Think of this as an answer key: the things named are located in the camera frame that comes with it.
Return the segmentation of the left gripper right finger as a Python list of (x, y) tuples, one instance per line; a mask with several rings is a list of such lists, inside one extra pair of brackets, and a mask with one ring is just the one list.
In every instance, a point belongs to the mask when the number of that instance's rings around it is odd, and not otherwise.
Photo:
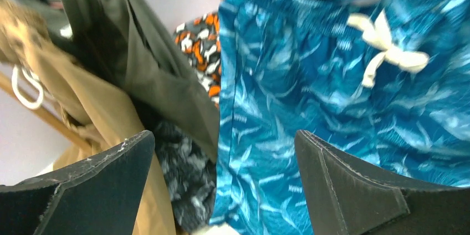
[(468, 188), (398, 175), (305, 130), (294, 146), (317, 235), (469, 233)]

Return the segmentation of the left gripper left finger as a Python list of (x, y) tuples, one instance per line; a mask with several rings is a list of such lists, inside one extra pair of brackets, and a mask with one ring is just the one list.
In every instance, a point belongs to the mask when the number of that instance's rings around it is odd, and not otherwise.
[(1, 186), (1, 233), (132, 234), (154, 154), (143, 131), (50, 173)]

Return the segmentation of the blue patterned shorts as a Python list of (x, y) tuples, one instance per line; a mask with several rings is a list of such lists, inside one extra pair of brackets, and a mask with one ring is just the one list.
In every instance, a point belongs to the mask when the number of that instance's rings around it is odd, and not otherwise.
[(469, 189), (469, 0), (224, 0), (211, 225), (315, 234), (308, 131), (401, 176)]

